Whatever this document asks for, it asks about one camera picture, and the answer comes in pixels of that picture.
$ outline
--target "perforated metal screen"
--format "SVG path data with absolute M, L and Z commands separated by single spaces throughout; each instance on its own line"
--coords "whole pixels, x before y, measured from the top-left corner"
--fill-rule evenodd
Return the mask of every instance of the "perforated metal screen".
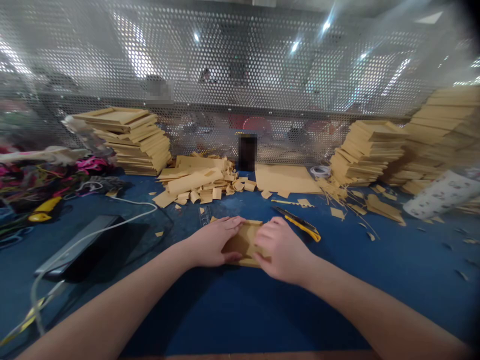
M 453 82 L 467 41 L 445 23 L 207 1 L 6 0 L 0 11 L 0 95 L 32 109 L 22 126 L 45 145 L 82 146 L 59 125 L 67 114 L 137 107 L 160 115 L 175 155 L 236 156 L 237 133 L 256 133 L 268 163 L 316 164 L 357 119 L 405 123 Z

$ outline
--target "person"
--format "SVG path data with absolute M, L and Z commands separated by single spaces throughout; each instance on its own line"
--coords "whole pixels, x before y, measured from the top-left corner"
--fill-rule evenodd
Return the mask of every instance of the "person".
M 222 253 L 245 219 L 224 217 L 160 253 L 55 326 L 20 360 L 117 359 L 141 322 L 187 270 L 217 267 L 242 258 Z M 385 360 L 463 359 L 461 342 L 383 291 L 315 256 L 281 217 L 257 232 L 255 260 L 272 278 L 305 288 L 342 313 Z

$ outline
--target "blue table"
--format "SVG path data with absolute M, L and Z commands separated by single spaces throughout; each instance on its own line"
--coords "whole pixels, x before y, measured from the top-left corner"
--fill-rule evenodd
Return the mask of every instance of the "blue table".
M 243 173 L 254 179 L 254 174 Z M 150 192 L 163 191 L 155 178 L 122 176 L 132 187 L 120 197 L 150 202 Z M 270 199 L 278 198 L 274 194 Z M 214 200 L 212 214 L 240 215 L 268 221 L 277 216 L 270 199 L 259 191 L 236 193 Z M 330 207 L 319 195 L 291 194 L 289 201 L 308 199 L 315 208 L 280 205 L 313 224 L 322 240 L 315 243 L 298 228 L 295 232 L 317 255 L 354 276 L 406 303 L 460 339 L 472 342 L 476 320 L 477 284 L 480 269 L 465 258 L 480 263 L 480 246 L 462 242 L 463 228 L 480 239 L 478 219 L 453 212 L 443 215 L 445 223 L 428 224 L 404 214 L 406 227 L 374 213 L 364 218 L 380 239 L 372 242 L 358 218 L 349 212 L 346 219 L 332 217 Z M 399 194 L 399 202 L 407 195 Z M 386 198 L 382 201 L 394 202 Z M 30 308 L 29 292 L 34 270 L 69 241 L 97 215 L 116 214 L 125 219 L 150 208 L 89 195 L 66 201 L 54 223 L 39 224 L 18 245 L 0 250 L 1 321 L 0 336 L 20 323 Z M 111 284 L 125 277 L 172 244 L 200 227 L 199 204 L 170 205 L 130 223 L 125 239 L 102 260 L 84 282 L 70 285 L 44 310 L 43 319 L 52 327 Z M 156 232 L 164 231 L 157 238 Z M 450 244 L 450 250 L 444 244 Z M 465 281 L 455 270 L 465 273 Z M 39 295 L 52 283 L 43 281 Z M 37 338 L 31 326 L 14 341 L 0 348 L 0 357 L 12 358 Z M 186 273 L 158 302 L 126 346 L 124 356 L 221 354 L 317 350 L 368 349 L 358 331 L 322 300 L 292 285 L 269 278 L 256 268 L 222 266 L 196 268 Z

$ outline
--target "yellow handle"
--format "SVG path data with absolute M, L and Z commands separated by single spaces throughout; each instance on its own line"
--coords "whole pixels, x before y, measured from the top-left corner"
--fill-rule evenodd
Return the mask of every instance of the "yellow handle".
M 47 220 L 50 220 L 52 217 L 47 215 L 46 213 L 51 212 L 55 205 L 57 205 L 60 200 L 62 200 L 61 196 L 57 197 L 52 197 L 51 199 L 45 201 L 43 204 L 41 204 L 39 207 L 35 209 L 33 212 L 33 215 L 30 215 L 28 217 L 28 220 L 30 220 L 33 223 L 41 223 Z
M 298 226 L 300 229 L 302 229 L 304 232 L 306 232 L 307 234 L 309 234 L 313 240 L 315 240 L 315 242 L 319 242 L 321 237 L 320 237 L 320 234 L 318 233 L 318 231 L 312 231 L 308 228 L 306 228 L 305 226 L 299 224 L 298 222 L 296 222 L 295 220 L 293 220 L 290 216 L 286 216 L 285 215 L 285 219 L 287 219 L 289 222 L 291 222 L 292 224 Z

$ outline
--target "fluorescent light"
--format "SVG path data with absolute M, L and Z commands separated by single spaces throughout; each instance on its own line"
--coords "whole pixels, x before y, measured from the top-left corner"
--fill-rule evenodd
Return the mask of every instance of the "fluorescent light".
M 322 31 L 325 32 L 330 27 L 330 25 L 332 25 L 330 23 L 330 21 L 328 21 L 328 20 L 325 21 L 325 23 L 323 24 L 323 30 Z
M 294 53 L 297 51 L 297 48 L 299 47 L 299 42 L 298 41 L 295 41 L 293 43 L 293 46 L 291 47 L 291 52 Z

